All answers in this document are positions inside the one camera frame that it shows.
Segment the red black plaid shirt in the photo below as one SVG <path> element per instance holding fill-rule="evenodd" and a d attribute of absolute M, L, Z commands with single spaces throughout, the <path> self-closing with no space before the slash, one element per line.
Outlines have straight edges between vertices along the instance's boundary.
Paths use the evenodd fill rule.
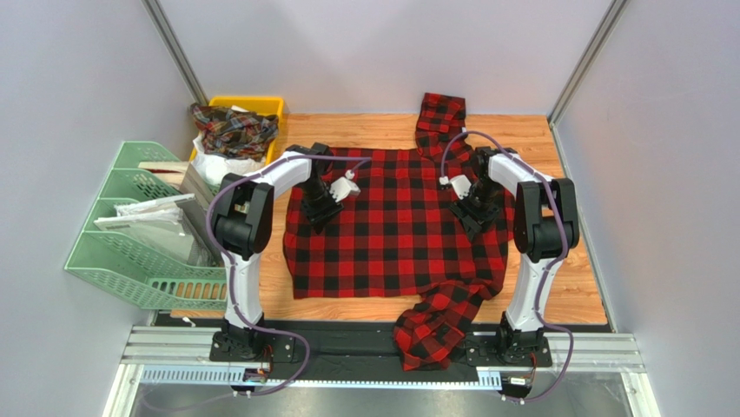
<path fill-rule="evenodd" d="M 455 194 L 439 184 L 441 171 L 475 175 L 474 150 L 461 137 L 465 119 L 463 98 L 427 93 L 412 149 L 335 149 L 327 182 L 358 156 L 368 164 L 355 177 L 360 194 L 321 232 L 302 212 L 301 190 L 289 197 L 283 253 L 295 298 L 420 297 L 393 329 L 406 371 L 456 361 L 482 303 L 505 282 L 513 196 L 500 192 L 497 219 L 469 240 L 450 210 Z"/>

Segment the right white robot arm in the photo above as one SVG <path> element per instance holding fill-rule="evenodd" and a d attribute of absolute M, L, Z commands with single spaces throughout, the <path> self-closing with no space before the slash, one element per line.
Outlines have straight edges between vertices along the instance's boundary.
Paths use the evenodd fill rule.
<path fill-rule="evenodd" d="M 464 175 L 450 180 L 458 197 L 450 210 L 469 240 L 502 214 L 504 192 L 514 197 L 512 232 L 520 267 L 494 344 L 499 360 L 514 364 L 545 347 L 545 302 L 554 275 L 580 237 L 576 188 L 569 178 L 552 178 L 532 168 L 513 149 L 477 148 L 473 167 L 474 182 Z"/>

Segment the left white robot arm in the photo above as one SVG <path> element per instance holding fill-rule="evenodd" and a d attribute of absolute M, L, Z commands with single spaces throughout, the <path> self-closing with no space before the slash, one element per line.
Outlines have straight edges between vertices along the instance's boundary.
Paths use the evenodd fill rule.
<path fill-rule="evenodd" d="M 320 233 L 343 209 L 323 179 L 336 159 L 323 143 L 293 145 L 262 169 L 223 178 L 207 212 L 209 236 L 228 269 L 225 322 L 214 338 L 219 352 L 251 357 L 263 351 L 267 330 L 259 273 L 261 254 L 273 233 L 274 202 L 299 188 L 301 213 L 310 229 Z"/>

